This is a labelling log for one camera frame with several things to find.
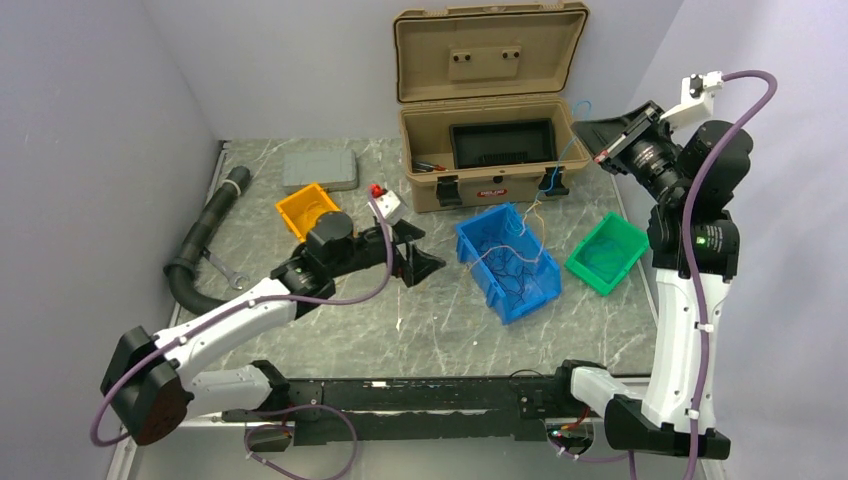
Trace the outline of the orange plastic bin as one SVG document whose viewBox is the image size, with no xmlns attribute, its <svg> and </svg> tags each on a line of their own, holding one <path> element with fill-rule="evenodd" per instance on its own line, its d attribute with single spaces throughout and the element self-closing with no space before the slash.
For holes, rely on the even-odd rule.
<svg viewBox="0 0 848 480">
<path fill-rule="evenodd" d="M 275 208 L 288 230 L 300 243 L 315 226 L 320 216 L 340 211 L 340 207 L 318 184 L 311 183 L 286 196 L 275 204 Z"/>
</svg>

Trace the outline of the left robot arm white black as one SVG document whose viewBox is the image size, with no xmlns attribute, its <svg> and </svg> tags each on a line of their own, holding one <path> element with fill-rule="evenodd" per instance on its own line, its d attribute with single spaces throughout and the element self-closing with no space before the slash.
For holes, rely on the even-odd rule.
<svg viewBox="0 0 848 480">
<path fill-rule="evenodd" d="M 149 334 L 142 327 L 118 340 L 101 382 L 103 407 L 111 408 L 139 445 L 157 442 L 184 420 L 233 409 L 252 410 L 264 420 L 287 406 L 288 385 L 267 361 L 209 372 L 223 354 L 320 305 L 344 306 L 335 298 L 339 276 L 380 264 L 391 277 L 413 287 L 445 266 L 415 244 L 423 230 L 400 219 L 360 233 L 343 212 L 321 215 L 292 256 L 251 290 L 182 326 Z"/>
</svg>

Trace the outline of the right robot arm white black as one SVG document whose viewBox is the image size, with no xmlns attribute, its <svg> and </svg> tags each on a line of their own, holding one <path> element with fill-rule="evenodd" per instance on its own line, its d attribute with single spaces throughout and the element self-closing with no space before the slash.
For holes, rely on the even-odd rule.
<svg viewBox="0 0 848 480">
<path fill-rule="evenodd" d="M 647 236 L 659 305 L 647 390 L 633 392 L 597 363 L 568 360 L 551 401 L 564 415 L 594 410 L 615 450 L 724 460 L 731 442 L 716 426 L 712 364 L 740 251 L 727 206 L 750 170 L 754 143 L 742 128 L 709 120 L 678 145 L 661 114 L 650 102 L 572 125 L 598 165 L 633 176 L 655 202 Z"/>
</svg>

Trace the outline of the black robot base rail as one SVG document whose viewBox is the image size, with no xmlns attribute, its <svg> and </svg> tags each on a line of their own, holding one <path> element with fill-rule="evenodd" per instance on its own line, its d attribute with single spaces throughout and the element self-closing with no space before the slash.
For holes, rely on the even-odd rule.
<svg viewBox="0 0 848 480">
<path fill-rule="evenodd" d="M 362 441 L 549 436 L 589 445 L 596 414 L 568 396 L 561 373 L 389 378 L 287 378 L 255 410 L 226 410 L 226 423 L 284 425 L 297 446 L 355 434 Z"/>
</svg>

